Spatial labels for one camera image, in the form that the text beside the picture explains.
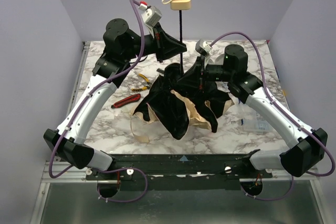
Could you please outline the beige umbrella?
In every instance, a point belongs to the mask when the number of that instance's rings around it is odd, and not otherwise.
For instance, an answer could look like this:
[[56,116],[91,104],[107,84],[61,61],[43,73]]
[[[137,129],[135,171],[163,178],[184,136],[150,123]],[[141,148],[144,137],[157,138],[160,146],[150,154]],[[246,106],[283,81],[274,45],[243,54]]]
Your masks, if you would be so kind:
[[161,122],[177,140],[189,126],[216,132],[217,119],[234,104],[228,93],[219,90],[214,82],[206,82],[203,90],[178,85],[184,73],[182,62],[168,65],[133,110],[147,124]]

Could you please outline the pink umbrella case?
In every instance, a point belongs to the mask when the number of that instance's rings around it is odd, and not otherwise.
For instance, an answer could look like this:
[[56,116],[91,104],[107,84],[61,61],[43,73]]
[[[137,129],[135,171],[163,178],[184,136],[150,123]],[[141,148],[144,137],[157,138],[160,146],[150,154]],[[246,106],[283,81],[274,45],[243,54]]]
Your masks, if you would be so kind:
[[212,65],[223,65],[224,62],[224,55],[218,56],[215,60],[211,61]]

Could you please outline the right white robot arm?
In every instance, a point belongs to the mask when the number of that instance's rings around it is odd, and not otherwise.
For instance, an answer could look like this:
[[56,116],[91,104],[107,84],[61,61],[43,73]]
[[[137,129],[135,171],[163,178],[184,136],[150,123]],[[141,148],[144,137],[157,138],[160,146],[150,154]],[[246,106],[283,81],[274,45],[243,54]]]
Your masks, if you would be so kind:
[[230,93],[259,113],[286,143],[286,147],[278,150],[253,151],[249,161],[254,169],[284,169],[300,177],[323,159],[327,133],[322,128],[314,130],[293,116],[264,88],[263,81],[248,72],[248,54],[242,46],[226,46],[221,65],[207,63],[211,50],[207,42],[198,41],[195,50],[200,56],[187,73],[196,82],[195,86],[201,90],[209,81],[226,82]]

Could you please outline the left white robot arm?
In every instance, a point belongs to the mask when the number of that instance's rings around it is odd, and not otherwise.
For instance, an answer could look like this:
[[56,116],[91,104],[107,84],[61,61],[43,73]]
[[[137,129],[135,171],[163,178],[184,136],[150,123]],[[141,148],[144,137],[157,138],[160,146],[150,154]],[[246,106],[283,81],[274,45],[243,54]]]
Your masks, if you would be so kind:
[[112,156],[84,142],[103,105],[130,71],[130,61],[155,54],[157,61],[162,62],[187,50],[186,44],[168,35],[160,24],[154,25],[149,35],[137,35],[121,18],[107,23],[103,41],[103,54],[78,103],[55,130],[47,129],[44,133],[52,156],[59,156],[78,169],[108,170],[112,164]]

